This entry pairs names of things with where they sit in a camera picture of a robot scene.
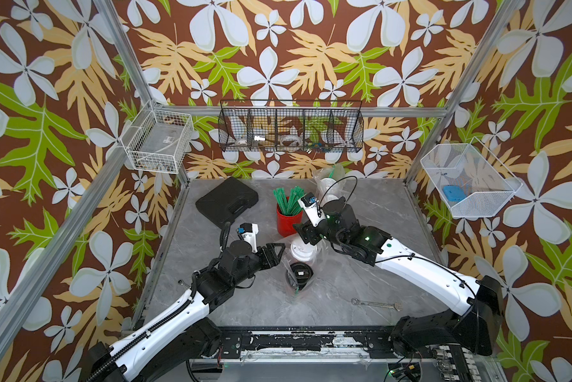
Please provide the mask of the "red cup white lid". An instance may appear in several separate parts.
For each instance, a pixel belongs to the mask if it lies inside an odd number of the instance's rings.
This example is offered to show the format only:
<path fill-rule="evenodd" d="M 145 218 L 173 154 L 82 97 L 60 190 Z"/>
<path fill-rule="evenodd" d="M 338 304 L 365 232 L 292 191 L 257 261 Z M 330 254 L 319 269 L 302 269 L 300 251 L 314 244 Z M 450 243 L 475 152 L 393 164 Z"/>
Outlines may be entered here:
<path fill-rule="evenodd" d="M 318 254 L 319 249 L 316 245 L 306 244 L 300 237 L 296 237 L 290 246 L 292 257 L 298 262 L 313 262 Z"/>
<path fill-rule="evenodd" d="M 334 178 L 321 178 L 319 181 L 320 195 L 331 194 L 340 191 L 341 185 Z"/>

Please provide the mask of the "clear plastic carrier bag front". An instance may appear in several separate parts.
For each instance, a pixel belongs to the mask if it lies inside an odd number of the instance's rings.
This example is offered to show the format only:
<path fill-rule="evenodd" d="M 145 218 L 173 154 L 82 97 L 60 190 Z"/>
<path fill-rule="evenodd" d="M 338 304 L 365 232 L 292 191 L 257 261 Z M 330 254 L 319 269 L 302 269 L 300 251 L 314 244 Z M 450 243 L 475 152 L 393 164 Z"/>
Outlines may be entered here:
<path fill-rule="evenodd" d="M 347 199 L 357 184 L 357 179 L 348 176 L 342 164 L 323 167 L 314 171 L 313 180 L 316 184 L 314 195 L 321 206 L 342 197 Z"/>

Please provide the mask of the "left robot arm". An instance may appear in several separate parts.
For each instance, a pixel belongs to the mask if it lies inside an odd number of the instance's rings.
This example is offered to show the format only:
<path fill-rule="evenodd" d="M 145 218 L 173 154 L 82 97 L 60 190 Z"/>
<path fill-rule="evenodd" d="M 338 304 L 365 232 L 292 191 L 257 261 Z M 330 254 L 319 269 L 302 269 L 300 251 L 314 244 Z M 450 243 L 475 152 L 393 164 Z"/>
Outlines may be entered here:
<path fill-rule="evenodd" d="M 197 358 L 213 348 L 220 330 L 206 317 L 233 297 L 256 273 L 280 264 L 286 245 L 254 249 L 232 242 L 207 267 L 192 275 L 190 288 L 164 312 L 112 345 L 99 343 L 81 363 L 81 381 L 150 381 L 179 358 Z"/>

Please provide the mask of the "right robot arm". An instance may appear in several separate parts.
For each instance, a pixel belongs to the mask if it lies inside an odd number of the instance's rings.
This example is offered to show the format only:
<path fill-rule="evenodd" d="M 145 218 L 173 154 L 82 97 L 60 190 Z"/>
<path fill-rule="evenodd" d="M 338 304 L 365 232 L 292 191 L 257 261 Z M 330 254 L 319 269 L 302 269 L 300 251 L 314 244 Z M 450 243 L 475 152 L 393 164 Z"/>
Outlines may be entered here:
<path fill-rule="evenodd" d="M 308 218 L 295 225 L 304 243 L 315 245 L 325 240 L 337 253 L 392 272 L 446 305 L 445 311 L 433 315 L 400 318 L 389 335 L 396 353 L 407 355 L 427 345 L 448 344 L 461 345 L 481 356 L 493 353 L 505 310 L 498 281 L 452 271 L 391 234 L 361 225 L 343 197 L 321 204 L 307 194 L 299 205 Z"/>

